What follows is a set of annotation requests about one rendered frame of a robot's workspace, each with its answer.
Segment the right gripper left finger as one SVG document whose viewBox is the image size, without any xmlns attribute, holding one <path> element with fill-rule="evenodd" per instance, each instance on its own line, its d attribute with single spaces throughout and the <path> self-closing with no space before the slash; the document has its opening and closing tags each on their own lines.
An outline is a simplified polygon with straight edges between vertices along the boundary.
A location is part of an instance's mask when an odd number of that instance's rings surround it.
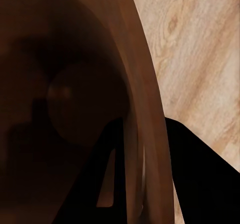
<svg viewBox="0 0 240 224">
<path fill-rule="evenodd" d="M 113 206 L 97 207 L 115 149 Z M 123 118 L 105 126 L 52 224 L 127 224 Z"/>
</svg>

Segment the trash can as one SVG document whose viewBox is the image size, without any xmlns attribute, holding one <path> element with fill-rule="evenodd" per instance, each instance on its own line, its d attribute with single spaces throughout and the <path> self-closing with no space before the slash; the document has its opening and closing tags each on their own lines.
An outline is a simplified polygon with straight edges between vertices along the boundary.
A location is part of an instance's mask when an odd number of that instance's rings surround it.
<svg viewBox="0 0 240 224">
<path fill-rule="evenodd" d="M 119 117 L 127 224 L 175 224 L 164 109 L 134 0 L 0 0 L 0 224 L 52 224 Z M 114 203 L 115 151 L 97 207 Z"/>
</svg>

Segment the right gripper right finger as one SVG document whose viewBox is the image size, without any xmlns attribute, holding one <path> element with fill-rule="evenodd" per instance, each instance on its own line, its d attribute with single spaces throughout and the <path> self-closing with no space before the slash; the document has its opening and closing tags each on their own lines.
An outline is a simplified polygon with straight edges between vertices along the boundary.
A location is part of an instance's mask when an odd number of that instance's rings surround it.
<svg viewBox="0 0 240 224">
<path fill-rule="evenodd" d="M 185 224 L 240 224 L 240 173 L 184 124 L 165 117 Z"/>
</svg>

